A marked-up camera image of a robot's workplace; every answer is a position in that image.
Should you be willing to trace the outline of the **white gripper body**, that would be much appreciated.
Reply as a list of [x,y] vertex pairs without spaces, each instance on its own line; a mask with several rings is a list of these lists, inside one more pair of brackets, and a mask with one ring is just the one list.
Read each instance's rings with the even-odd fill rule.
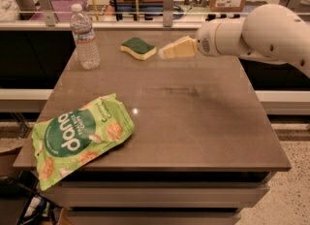
[[221,53],[216,45],[217,30],[221,21],[211,20],[205,22],[196,33],[196,42],[199,52],[205,56],[219,57]]

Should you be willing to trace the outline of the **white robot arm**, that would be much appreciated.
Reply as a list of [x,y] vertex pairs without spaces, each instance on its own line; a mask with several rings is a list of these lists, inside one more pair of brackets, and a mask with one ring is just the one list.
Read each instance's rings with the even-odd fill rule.
[[236,56],[267,64],[288,63],[310,77],[310,25],[290,9],[266,4],[240,18],[215,18],[195,38],[182,37],[159,50],[163,59]]

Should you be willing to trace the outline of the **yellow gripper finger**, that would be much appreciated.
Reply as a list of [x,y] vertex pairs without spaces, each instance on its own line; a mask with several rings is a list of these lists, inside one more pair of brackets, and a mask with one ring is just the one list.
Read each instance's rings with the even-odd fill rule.
[[177,48],[187,43],[188,40],[190,40],[189,36],[181,37],[180,39],[177,39],[176,41],[169,43],[166,46],[162,47],[160,49],[160,52],[161,53],[173,53]]
[[165,59],[169,58],[182,58],[195,56],[198,51],[197,43],[194,39],[190,38],[187,43],[177,48],[173,53],[162,53]]

